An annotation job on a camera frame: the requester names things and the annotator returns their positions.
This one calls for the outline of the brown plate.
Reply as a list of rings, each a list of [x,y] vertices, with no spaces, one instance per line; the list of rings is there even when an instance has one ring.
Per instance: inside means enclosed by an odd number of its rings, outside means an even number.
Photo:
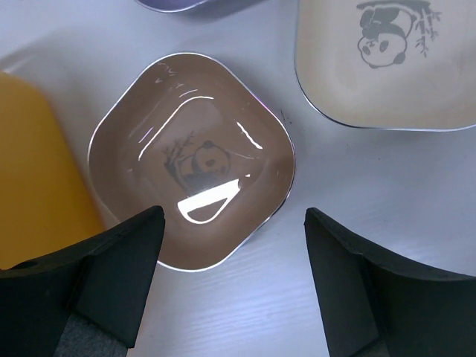
[[[133,81],[94,130],[88,172],[122,222],[164,210],[158,263],[198,272],[227,260],[289,197],[295,148],[280,119],[219,60],[180,52]]]

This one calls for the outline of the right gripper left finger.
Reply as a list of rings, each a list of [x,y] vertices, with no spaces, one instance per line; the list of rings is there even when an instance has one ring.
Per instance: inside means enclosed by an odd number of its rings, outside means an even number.
[[[52,356],[71,315],[133,348],[164,237],[152,206],[82,242],[1,271],[1,355]]]

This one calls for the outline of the purple plate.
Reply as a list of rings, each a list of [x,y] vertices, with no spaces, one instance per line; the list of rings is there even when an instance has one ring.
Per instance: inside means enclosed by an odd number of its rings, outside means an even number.
[[[136,2],[148,10],[166,14],[203,13],[230,3],[222,0],[137,0]]]

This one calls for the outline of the cream plate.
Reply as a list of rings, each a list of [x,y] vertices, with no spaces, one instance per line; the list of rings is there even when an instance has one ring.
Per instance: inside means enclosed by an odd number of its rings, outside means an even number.
[[[475,125],[473,1],[300,1],[295,73],[310,105],[355,128]]]

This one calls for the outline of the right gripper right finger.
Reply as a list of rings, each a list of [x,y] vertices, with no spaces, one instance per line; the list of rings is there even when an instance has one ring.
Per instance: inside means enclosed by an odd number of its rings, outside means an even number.
[[[322,211],[305,235],[331,356],[473,356],[475,278],[396,254]]]

